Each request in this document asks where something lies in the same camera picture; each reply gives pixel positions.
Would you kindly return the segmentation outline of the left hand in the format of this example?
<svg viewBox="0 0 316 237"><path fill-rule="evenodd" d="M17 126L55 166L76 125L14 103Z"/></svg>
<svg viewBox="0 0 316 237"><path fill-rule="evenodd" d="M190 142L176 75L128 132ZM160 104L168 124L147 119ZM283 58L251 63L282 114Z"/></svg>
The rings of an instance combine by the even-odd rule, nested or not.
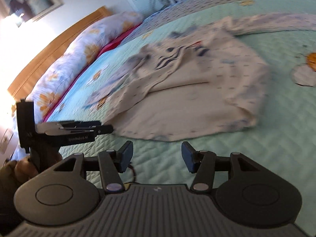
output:
<svg viewBox="0 0 316 237"><path fill-rule="evenodd" d="M62 156L59 152L52 152L48 154L48 167L51 167L62 160ZM14 175L19 182L26 182L38 175L38 170L31 162L29 156L18 161L14 167Z"/></svg>

